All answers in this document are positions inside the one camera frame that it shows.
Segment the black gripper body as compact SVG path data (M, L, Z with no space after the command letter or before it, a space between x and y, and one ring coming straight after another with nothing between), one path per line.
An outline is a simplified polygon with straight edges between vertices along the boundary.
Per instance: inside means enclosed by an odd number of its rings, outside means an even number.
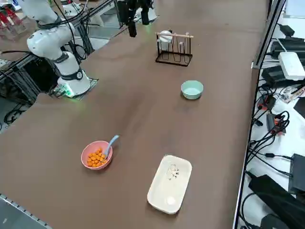
M120 21L122 23L128 23L129 15L135 17L138 8L148 7L153 8L152 0L118 0L117 7L119 11Z

